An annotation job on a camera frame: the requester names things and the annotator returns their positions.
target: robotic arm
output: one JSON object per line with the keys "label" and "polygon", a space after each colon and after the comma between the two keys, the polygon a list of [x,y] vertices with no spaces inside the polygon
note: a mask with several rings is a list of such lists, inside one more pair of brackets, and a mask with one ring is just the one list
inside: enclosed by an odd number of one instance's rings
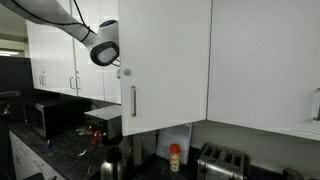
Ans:
{"label": "robotic arm", "polygon": [[36,24],[57,27],[83,43],[91,60],[99,66],[108,66],[119,57],[118,22],[102,23],[98,34],[74,19],[57,0],[0,0],[19,16]]}

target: kettle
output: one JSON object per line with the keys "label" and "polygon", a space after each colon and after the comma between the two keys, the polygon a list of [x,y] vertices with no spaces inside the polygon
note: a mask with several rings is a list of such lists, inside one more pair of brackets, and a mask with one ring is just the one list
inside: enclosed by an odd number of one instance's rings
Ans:
{"label": "kettle", "polygon": [[101,165],[101,180],[123,180],[126,162],[120,148],[113,147],[107,151],[106,159]]}

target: red lid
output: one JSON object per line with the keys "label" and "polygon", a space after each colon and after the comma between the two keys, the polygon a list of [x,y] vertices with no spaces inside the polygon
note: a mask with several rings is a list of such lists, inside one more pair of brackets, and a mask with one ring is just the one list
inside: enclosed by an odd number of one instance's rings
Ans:
{"label": "red lid", "polygon": [[170,152],[172,152],[172,153],[179,153],[179,152],[180,152],[180,146],[179,146],[179,144],[171,144],[171,145],[170,145]]}

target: lower cabinet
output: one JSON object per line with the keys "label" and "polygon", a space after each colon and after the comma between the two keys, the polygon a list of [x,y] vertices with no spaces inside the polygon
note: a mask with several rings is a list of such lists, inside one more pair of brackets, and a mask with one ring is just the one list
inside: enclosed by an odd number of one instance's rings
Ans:
{"label": "lower cabinet", "polygon": [[37,173],[42,173],[46,180],[53,177],[57,177],[57,180],[64,180],[60,174],[12,132],[10,132],[10,140],[17,180],[25,179]]}

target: toaster slot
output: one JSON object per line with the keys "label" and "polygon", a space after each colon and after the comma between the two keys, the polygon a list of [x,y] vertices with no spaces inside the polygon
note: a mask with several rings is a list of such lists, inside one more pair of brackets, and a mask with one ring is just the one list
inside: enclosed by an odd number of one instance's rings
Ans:
{"label": "toaster slot", "polygon": [[222,149],[216,148],[212,154],[212,158],[219,159]]}
{"label": "toaster slot", "polygon": [[210,156],[212,151],[213,151],[213,146],[209,146],[206,150],[206,152],[204,153],[205,156]]}
{"label": "toaster slot", "polygon": [[224,157],[224,162],[231,163],[232,161],[233,152],[227,151],[226,156]]}
{"label": "toaster slot", "polygon": [[233,160],[233,165],[240,167],[241,166],[241,160],[242,160],[242,155],[235,153],[234,155],[234,160]]}

